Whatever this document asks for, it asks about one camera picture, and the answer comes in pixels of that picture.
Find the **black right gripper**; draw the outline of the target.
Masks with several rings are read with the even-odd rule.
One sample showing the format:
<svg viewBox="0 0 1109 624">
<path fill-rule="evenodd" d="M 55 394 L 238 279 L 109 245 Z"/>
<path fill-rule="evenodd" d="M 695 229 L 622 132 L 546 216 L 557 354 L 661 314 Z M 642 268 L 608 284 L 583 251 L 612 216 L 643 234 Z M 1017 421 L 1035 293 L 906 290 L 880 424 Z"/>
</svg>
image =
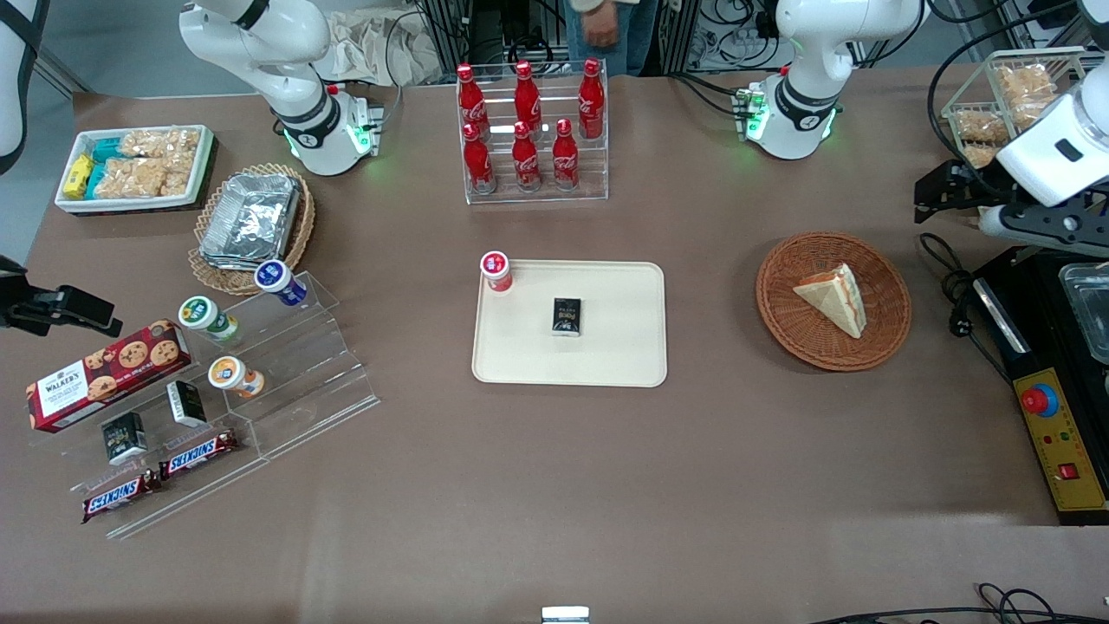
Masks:
<svg viewBox="0 0 1109 624">
<path fill-rule="evenodd" d="M 26 277 L 27 269 L 1 256 L 1 325 L 28 335 L 47 336 L 58 325 L 75 325 L 108 337 L 120 337 L 123 323 L 114 304 L 77 287 L 45 289 Z"/>
</svg>

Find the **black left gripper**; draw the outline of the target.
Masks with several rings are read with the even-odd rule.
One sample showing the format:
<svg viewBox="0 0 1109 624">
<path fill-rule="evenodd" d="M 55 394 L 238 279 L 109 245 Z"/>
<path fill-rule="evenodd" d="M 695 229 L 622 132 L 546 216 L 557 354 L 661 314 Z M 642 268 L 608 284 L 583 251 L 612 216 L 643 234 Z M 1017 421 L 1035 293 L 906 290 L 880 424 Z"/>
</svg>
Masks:
<svg viewBox="0 0 1109 624">
<path fill-rule="evenodd" d="M 956 211 L 968 224 L 978 226 L 989 209 L 1017 197 L 1018 186 L 997 158 L 985 167 L 974 167 L 966 158 L 948 158 L 914 185 L 916 224 L 944 211 Z"/>
</svg>

